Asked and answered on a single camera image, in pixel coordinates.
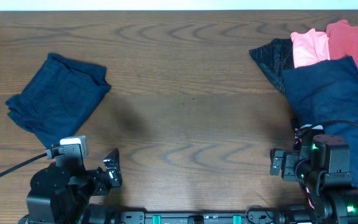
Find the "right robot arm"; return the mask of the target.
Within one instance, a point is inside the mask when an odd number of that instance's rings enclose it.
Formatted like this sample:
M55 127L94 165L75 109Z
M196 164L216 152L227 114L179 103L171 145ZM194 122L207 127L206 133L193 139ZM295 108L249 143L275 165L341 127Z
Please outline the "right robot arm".
M358 188L352 185L350 147L322 124L295 129L292 150L270 150L270 175L298 182L308 202L289 205L273 223L358 223Z

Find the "navy blue shorts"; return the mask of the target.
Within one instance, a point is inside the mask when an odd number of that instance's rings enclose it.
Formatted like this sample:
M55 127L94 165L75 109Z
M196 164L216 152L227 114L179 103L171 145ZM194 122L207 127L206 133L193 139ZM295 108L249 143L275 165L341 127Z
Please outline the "navy blue shorts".
M74 135L110 91L107 68L49 53L22 92L6 101L8 117L50 147Z

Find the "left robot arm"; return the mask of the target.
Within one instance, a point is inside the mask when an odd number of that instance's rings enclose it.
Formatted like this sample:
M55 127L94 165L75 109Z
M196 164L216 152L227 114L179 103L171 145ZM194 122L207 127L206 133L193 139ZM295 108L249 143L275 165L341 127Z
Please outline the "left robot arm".
M77 145L47 149L46 153L54 162L32 177L26 199L29 213L19 223L121 222L113 208L90 203L92 196L105 196L121 187L118 149L103 159L105 170L100 167L86 170L83 153Z

